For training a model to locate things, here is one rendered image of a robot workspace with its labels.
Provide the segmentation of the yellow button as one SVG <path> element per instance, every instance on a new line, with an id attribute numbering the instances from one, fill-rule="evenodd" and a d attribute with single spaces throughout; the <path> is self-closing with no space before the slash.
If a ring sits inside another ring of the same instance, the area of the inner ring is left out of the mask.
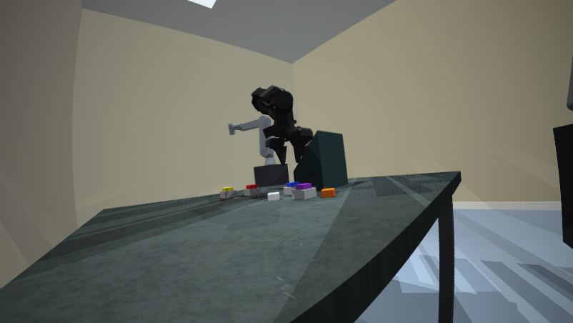
<path id="1" fill-rule="evenodd" d="M 226 188 L 222 188 L 222 189 L 223 189 L 223 191 L 220 192 L 221 198 L 230 199 L 230 198 L 237 197 L 236 196 L 236 190 L 234 190 L 233 187 L 226 187 Z"/>

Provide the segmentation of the orange block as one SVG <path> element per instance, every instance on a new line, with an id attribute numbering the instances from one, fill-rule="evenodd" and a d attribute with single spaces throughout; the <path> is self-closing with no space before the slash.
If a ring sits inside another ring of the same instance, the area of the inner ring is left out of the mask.
<path id="1" fill-rule="evenodd" d="M 321 190 L 322 198 L 324 197 L 335 197 L 335 188 L 328 188 Z"/>

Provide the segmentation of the red button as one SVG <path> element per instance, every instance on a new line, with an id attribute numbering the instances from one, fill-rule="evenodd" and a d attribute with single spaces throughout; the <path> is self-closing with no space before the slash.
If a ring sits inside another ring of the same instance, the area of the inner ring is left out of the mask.
<path id="1" fill-rule="evenodd" d="M 244 189 L 244 196 L 253 196 L 257 194 L 261 194 L 260 188 L 257 188 L 257 185 L 249 185 Z"/>

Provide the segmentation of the blue button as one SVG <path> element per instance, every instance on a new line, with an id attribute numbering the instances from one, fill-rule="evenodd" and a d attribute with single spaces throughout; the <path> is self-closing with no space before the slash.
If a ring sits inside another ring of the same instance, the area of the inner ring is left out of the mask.
<path id="1" fill-rule="evenodd" d="M 284 195 L 292 195 L 292 190 L 296 189 L 295 185 L 297 184 L 300 184 L 300 182 L 286 183 L 286 187 L 284 187 Z"/>

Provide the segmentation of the purple button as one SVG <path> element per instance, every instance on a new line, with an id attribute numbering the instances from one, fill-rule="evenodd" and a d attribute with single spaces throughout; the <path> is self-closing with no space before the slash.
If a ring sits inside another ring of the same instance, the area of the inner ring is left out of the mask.
<path id="1" fill-rule="evenodd" d="M 292 190 L 292 199 L 309 199 L 317 196 L 317 188 L 312 188 L 312 184 L 297 184 Z"/>

